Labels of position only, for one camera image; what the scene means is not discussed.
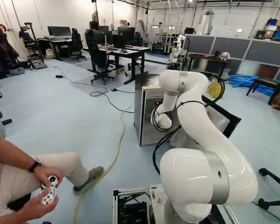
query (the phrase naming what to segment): desk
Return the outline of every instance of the desk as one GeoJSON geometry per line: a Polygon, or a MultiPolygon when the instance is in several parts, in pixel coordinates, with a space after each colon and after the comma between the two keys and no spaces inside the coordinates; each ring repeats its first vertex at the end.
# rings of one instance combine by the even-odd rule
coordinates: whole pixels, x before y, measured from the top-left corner
{"type": "Polygon", "coordinates": [[[189,66],[188,66],[188,71],[190,70],[193,59],[205,59],[205,60],[209,60],[209,61],[213,61],[213,62],[219,62],[222,65],[222,68],[221,68],[220,73],[219,73],[219,77],[222,76],[222,73],[223,73],[223,70],[224,70],[225,66],[227,64],[229,64],[229,62],[231,61],[231,60],[227,60],[227,61],[220,60],[218,57],[216,57],[216,58],[206,57],[206,55],[200,55],[200,54],[190,54],[189,57],[190,57],[190,63],[189,63],[189,66]]]}
{"type": "Polygon", "coordinates": [[[56,46],[58,47],[58,50],[59,52],[61,52],[61,46],[63,45],[67,45],[67,46],[70,46],[71,45],[71,38],[70,39],[61,39],[61,40],[52,40],[52,39],[46,39],[46,38],[38,38],[37,41],[39,42],[39,46],[40,46],[40,49],[41,49],[41,52],[43,55],[45,55],[45,51],[46,49],[48,48],[48,44],[52,44],[53,46],[53,51],[54,51],[54,54],[55,54],[55,59],[59,60],[59,61],[63,61],[58,52],[56,51],[56,46]]]}
{"type": "MultiPolygon", "coordinates": [[[[119,64],[119,57],[125,57],[125,58],[131,58],[132,59],[132,77],[131,79],[127,80],[124,82],[124,84],[128,84],[136,79],[136,74],[135,74],[135,65],[136,65],[136,60],[137,57],[141,57],[141,75],[144,74],[144,60],[145,60],[145,52],[150,50],[150,48],[145,48],[145,47],[126,47],[126,53],[123,53],[121,49],[118,50],[110,50],[110,49],[100,49],[102,51],[105,51],[109,55],[113,55],[115,57],[115,67],[120,68],[119,64]]],[[[95,65],[92,63],[92,69],[93,72],[96,72],[95,70],[95,65]]]]}

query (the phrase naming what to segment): floor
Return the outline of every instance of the floor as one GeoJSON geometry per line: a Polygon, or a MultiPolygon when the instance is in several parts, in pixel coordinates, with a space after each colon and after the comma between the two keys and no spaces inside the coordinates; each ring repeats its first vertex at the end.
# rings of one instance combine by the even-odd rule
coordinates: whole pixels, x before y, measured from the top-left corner
{"type": "MultiPolygon", "coordinates": [[[[88,62],[75,64],[56,60],[46,61],[48,66],[62,68],[67,78],[75,82],[90,83],[88,62]]],[[[145,71],[152,73],[164,70],[164,65],[146,63],[145,71]]],[[[117,152],[123,126],[120,112],[115,110],[106,97],[92,98],[92,91],[105,91],[98,87],[73,84],[66,79],[57,79],[57,68],[27,70],[25,74],[0,80],[4,97],[0,99],[0,110],[4,118],[12,118],[7,126],[7,140],[28,154],[50,154],[78,152],[87,168],[109,167],[117,152]]],[[[128,79],[119,74],[118,80],[128,79]]],[[[134,82],[119,87],[133,91],[134,82]]],[[[268,97],[255,92],[245,96],[247,89],[226,87],[218,104],[242,119],[230,140],[243,152],[257,171],[266,167],[280,177],[280,112],[267,105],[268,97]]],[[[123,92],[107,93],[110,100],[120,109],[134,104],[134,95],[123,92]]],[[[133,114],[125,114],[126,132],[119,158],[110,173],[82,201],[78,223],[109,224],[112,222],[112,191],[120,188],[148,187],[160,183],[152,165],[154,146],[139,147],[133,126],[133,114]]],[[[166,151],[163,148],[157,158],[166,151]]],[[[259,179],[258,198],[280,199],[280,186],[269,177],[259,179]]],[[[73,223],[74,210],[79,197],[71,192],[71,184],[64,179],[56,190],[60,201],[57,208],[41,220],[41,224],[73,223]]],[[[279,224],[276,218],[256,205],[232,206],[240,224],[279,224]]],[[[269,209],[280,217],[280,206],[269,209]]]]}

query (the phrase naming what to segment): blue bin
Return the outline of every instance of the blue bin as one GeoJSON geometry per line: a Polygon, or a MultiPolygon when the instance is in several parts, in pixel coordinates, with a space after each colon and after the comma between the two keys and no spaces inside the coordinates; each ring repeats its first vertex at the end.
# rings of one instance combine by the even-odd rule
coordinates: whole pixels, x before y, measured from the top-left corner
{"type": "Polygon", "coordinates": [[[277,24],[277,19],[269,19],[268,21],[267,21],[267,25],[276,25],[277,24]]]}
{"type": "Polygon", "coordinates": [[[280,31],[275,31],[273,37],[280,38],[280,31]]]}

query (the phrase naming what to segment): brown bag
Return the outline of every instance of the brown bag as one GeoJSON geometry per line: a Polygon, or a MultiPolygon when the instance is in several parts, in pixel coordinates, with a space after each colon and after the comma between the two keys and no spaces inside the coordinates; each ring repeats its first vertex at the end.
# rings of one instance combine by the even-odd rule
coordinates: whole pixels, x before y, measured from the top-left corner
{"type": "Polygon", "coordinates": [[[280,111],[280,92],[273,98],[272,108],[280,111]]]}

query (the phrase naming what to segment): gray sneaker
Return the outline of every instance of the gray sneaker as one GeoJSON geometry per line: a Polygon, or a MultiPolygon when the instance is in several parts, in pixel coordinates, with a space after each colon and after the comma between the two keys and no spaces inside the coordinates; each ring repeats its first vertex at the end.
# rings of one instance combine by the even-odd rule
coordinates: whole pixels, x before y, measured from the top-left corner
{"type": "Polygon", "coordinates": [[[103,167],[95,167],[92,170],[89,170],[89,178],[88,181],[83,184],[81,187],[74,186],[73,190],[76,195],[83,194],[89,188],[91,188],[98,179],[103,175],[104,168],[103,167]]]}

